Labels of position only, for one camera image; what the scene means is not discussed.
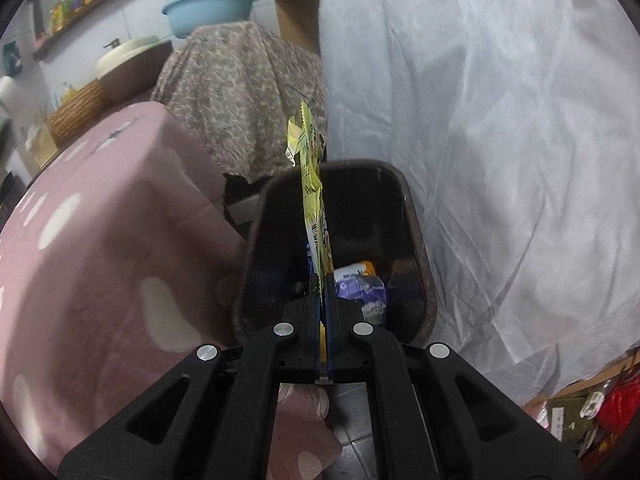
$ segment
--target black trash bin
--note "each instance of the black trash bin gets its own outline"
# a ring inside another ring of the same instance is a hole
[[[385,283],[387,328],[424,346],[437,312],[436,293],[414,202],[404,176],[388,164],[321,164],[334,267],[370,260]],[[260,195],[234,301],[241,342],[282,320],[284,305],[308,293],[300,170],[274,177]]]

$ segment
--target metal screw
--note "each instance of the metal screw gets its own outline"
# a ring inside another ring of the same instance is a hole
[[[273,333],[279,336],[291,335],[293,334],[293,325],[291,323],[278,323],[273,327]]]
[[[211,361],[218,355],[218,349],[213,345],[202,345],[196,355],[203,361]]]
[[[353,325],[353,331],[358,335],[371,335],[373,327],[369,323],[360,322]]]
[[[429,353],[437,359],[444,359],[449,356],[449,347],[443,343],[435,343],[429,347]]]

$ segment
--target yellow snack wrapper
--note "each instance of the yellow snack wrapper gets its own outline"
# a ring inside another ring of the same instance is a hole
[[[305,214],[306,236],[311,251],[314,271],[320,277],[320,291],[324,287],[324,276],[334,271],[329,244],[329,233],[322,202],[322,182],[320,181],[319,158],[320,139],[313,123],[313,117],[305,102],[300,104],[302,128],[298,139],[300,167],[302,174],[302,203]]]
[[[319,276],[321,301],[324,302],[324,276],[334,271],[331,258],[329,233],[324,217],[322,202],[322,182],[320,181],[319,159],[321,139],[314,127],[314,120],[305,102],[300,103],[302,127],[290,118],[287,128],[287,158],[296,165],[296,154],[300,154],[300,174],[302,176],[302,205],[305,216],[306,238],[309,242],[314,272]],[[320,323],[320,361],[326,362],[326,332]]]
[[[298,142],[300,140],[302,129],[296,124],[293,117],[289,118],[289,126],[287,127],[287,151],[285,155],[291,161],[291,165],[296,165],[296,154],[299,152]]]

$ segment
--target white sheet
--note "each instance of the white sheet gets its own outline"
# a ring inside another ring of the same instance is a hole
[[[640,339],[640,38],[617,0],[321,0],[320,40],[329,158],[412,187],[433,340],[522,403]]]

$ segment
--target pink polka dot cloth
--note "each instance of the pink polka dot cloth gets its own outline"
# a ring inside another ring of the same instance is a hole
[[[225,179],[164,106],[131,105],[33,183],[0,234],[0,400],[55,473],[62,457],[197,346],[236,344],[244,240]],[[273,480],[339,454],[316,386],[283,385]]]

